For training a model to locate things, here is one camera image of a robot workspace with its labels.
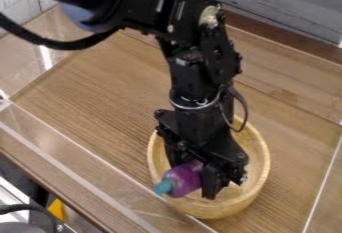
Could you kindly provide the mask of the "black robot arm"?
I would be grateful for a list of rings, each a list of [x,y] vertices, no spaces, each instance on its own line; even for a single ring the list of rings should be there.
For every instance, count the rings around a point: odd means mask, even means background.
[[[0,13],[0,28],[57,50],[81,50],[130,28],[156,36],[170,75],[172,109],[156,112],[157,133],[172,165],[156,186],[158,194],[182,197],[194,191],[216,199],[248,178],[249,156],[234,139],[242,126],[234,107],[246,102],[234,87],[242,57],[226,31],[218,0],[55,0],[90,36],[59,41],[26,29]]]

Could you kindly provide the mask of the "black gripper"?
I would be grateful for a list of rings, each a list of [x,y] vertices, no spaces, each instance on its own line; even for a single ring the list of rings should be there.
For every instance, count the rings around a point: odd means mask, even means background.
[[[202,197],[214,200],[232,182],[244,183],[249,164],[249,155],[233,137],[221,108],[158,110],[156,118],[170,166],[193,160],[204,163]]]

